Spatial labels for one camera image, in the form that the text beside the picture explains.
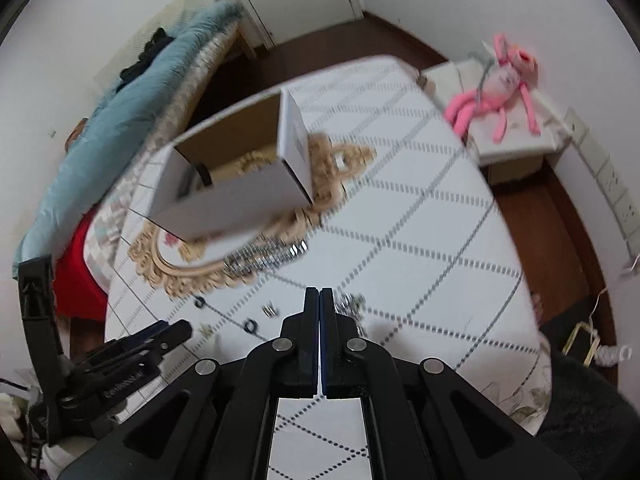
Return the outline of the white wall power strip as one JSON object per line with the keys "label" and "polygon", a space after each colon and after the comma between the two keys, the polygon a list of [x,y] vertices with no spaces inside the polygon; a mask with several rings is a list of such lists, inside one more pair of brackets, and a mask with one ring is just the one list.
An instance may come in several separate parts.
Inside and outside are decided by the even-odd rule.
{"label": "white wall power strip", "polygon": [[590,128],[571,107],[566,110],[563,124],[570,136],[570,144],[578,151],[580,159],[596,181],[608,209],[614,214],[629,257],[634,260],[639,255],[639,208],[632,199],[628,186],[616,170],[611,155],[602,148]]}

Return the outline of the brown pillow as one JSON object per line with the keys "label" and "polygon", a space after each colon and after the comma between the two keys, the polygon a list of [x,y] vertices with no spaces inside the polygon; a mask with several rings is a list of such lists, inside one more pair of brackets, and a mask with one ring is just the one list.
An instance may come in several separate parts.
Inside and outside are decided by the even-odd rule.
{"label": "brown pillow", "polygon": [[64,143],[64,150],[66,152],[68,152],[70,150],[70,147],[72,146],[72,144],[81,136],[81,133],[84,131],[85,129],[85,125],[88,122],[88,118],[84,117],[82,118],[77,125],[75,126],[75,128],[73,128],[72,132],[68,135],[67,139],[65,140]]}

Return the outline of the patterned white tablecloth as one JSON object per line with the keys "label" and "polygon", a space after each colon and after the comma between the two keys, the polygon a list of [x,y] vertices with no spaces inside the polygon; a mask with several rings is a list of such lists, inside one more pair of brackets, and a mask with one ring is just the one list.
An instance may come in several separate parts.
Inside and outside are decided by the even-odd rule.
{"label": "patterned white tablecloth", "polygon": [[[280,332],[309,287],[347,297],[366,336],[393,356],[436,356],[531,434],[551,399],[518,253],[480,170],[396,58],[337,65],[288,83],[321,144],[314,211],[209,242],[184,244],[148,221],[168,156],[138,183],[114,262],[105,335],[187,320],[192,337],[142,406],[199,358],[229,362]],[[272,302],[277,318],[262,306]]]}

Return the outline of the checkered bed sheet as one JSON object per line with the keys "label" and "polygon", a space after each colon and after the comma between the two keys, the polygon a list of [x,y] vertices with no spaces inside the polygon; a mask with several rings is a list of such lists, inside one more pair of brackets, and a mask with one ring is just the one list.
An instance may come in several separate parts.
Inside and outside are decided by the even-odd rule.
{"label": "checkered bed sheet", "polygon": [[156,152],[186,130],[210,78],[239,36],[240,26],[228,25],[198,51],[168,104],[154,120],[142,147],[96,208],[82,255],[89,274],[102,292],[110,290],[120,234],[145,167]]}

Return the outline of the teal blue duvet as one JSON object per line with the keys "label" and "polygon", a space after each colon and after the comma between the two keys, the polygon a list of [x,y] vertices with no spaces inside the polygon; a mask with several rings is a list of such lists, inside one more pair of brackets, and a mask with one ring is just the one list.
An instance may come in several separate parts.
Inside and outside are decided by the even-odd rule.
{"label": "teal blue duvet", "polygon": [[175,33],[142,75],[102,100],[58,166],[34,223],[18,244],[13,276],[24,261],[62,256],[78,223],[102,200],[153,132],[198,54],[240,18],[239,3],[214,2]]}

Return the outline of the white side box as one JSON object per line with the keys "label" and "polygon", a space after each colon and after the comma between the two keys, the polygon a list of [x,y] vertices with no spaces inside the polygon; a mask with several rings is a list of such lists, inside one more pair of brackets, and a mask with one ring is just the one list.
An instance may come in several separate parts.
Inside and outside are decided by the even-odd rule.
{"label": "white side box", "polygon": [[[421,73],[419,84],[440,110],[450,99],[466,90],[475,89],[484,75],[485,64],[476,58],[462,62],[446,62]],[[521,180],[541,170],[544,158],[561,151],[563,138],[559,121],[532,93],[534,112],[540,133],[529,131],[525,105],[516,96],[506,104],[506,134],[501,142],[492,140],[500,116],[487,113],[475,117],[465,133],[470,157],[483,170],[491,185]]]}

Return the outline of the small silver earring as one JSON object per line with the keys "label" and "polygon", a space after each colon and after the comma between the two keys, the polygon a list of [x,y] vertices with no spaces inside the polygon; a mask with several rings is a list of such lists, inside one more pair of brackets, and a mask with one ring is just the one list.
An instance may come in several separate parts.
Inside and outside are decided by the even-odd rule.
{"label": "small silver earring", "polygon": [[272,302],[264,304],[262,306],[262,312],[267,318],[277,318],[279,316],[279,310],[273,305]]}

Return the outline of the white cardboard box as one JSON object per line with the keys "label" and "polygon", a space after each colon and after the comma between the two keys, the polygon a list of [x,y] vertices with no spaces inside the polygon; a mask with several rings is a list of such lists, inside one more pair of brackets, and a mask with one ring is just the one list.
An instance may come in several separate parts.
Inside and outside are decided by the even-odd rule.
{"label": "white cardboard box", "polygon": [[146,218],[194,240],[311,206],[308,140],[285,89],[201,122],[170,148]]}

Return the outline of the black clothing on bed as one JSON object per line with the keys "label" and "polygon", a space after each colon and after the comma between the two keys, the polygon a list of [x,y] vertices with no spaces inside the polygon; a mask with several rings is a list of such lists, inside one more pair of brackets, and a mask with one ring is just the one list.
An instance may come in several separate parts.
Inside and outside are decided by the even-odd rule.
{"label": "black clothing on bed", "polygon": [[119,92],[122,88],[126,87],[127,84],[130,84],[131,81],[141,76],[151,66],[154,58],[173,41],[174,37],[168,36],[165,29],[159,27],[151,39],[144,45],[142,52],[138,55],[137,61],[119,73],[119,84],[116,87],[116,91]]}

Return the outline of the red blanket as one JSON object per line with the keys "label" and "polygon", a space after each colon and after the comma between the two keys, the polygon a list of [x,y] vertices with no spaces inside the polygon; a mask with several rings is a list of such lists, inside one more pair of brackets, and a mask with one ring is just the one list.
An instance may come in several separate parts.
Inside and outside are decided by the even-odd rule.
{"label": "red blanket", "polygon": [[55,312],[63,318],[105,321],[107,294],[89,272],[84,259],[85,240],[95,214],[96,208],[91,208],[84,215],[64,254],[55,263],[52,282]]}

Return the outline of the pink panther plush toy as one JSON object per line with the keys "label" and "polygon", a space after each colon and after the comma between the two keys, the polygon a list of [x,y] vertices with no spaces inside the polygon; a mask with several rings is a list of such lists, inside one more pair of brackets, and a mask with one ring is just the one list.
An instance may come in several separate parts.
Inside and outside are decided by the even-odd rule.
{"label": "pink panther plush toy", "polygon": [[527,127],[534,136],[540,135],[530,87],[538,79],[536,58],[506,39],[505,34],[494,36],[496,68],[484,71],[480,83],[471,89],[453,96],[444,111],[446,122],[454,133],[463,139],[475,117],[497,114],[498,124],[492,140],[501,143],[506,136],[506,106],[519,96],[524,104]]}

